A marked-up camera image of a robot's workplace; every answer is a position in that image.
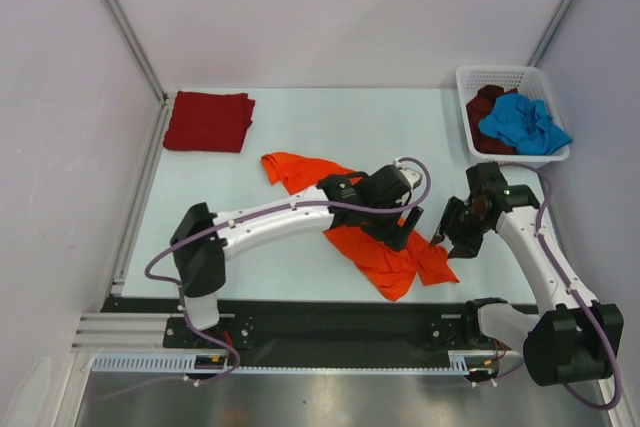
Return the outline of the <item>orange t shirt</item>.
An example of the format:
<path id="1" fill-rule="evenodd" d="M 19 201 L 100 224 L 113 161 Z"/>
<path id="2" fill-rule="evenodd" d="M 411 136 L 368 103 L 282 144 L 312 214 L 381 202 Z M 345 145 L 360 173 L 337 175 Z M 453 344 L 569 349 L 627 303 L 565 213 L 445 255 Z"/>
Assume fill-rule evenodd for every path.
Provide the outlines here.
<path id="1" fill-rule="evenodd" d="M 282 184 L 290 194 L 314 186 L 331 174 L 353 172 L 330 160 L 287 152 L 265 154 L 261 164 L 269 182 Z M 416 278 L 425 286 L 459 281 L 448 266 L 446 250 L 430 244 L 416 232 L 410 235 L 407 247 L 400 252 L 374 240 L 357 227 L 339 227 L 324 235 L 389 301 L 404 297 Z"/>

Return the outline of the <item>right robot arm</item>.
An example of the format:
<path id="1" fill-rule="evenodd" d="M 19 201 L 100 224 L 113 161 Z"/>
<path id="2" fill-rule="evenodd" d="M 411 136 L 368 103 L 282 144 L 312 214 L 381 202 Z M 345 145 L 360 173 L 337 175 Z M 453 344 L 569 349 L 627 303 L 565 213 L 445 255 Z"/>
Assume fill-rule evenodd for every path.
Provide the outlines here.
<path id="1" fill-rule="evenodd" d="M 544 222 L 546 201 L 527 185 L 511 185 L 496 162 L 466 171 L 469 195 L 452 197 L 432 238 L 449 241 L 451 259 L 478 256 L 493 231 L 518 262 L 537 305 L 533 319 L 501 299 L 477 300 L 461 323 L 463 340 L 484 348 L 494 339 L 518 352 L 539 386 L 620 379 L 617 353 L 624 318 L 579 279 Z"/>

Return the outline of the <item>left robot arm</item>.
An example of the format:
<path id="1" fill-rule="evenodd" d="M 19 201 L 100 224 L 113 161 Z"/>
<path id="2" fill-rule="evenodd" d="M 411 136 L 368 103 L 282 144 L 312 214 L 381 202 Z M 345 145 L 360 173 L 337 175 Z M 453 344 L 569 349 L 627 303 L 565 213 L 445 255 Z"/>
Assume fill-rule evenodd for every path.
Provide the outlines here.
<path id="1" fill-rule="evenodd" d="M 423 212 L 410 203 L 423 179 L 419 171 L 389 164 L 371 175 L 331 174 L 282 202 L 252 209 L 214 213 L 206 203 L 191 206 L 170 238 L 189 318 L 185 335 L 199 347 L 218 340 L 226 263 L 251 249 L 296 234 L 354 227 L 402 250 Z"/>

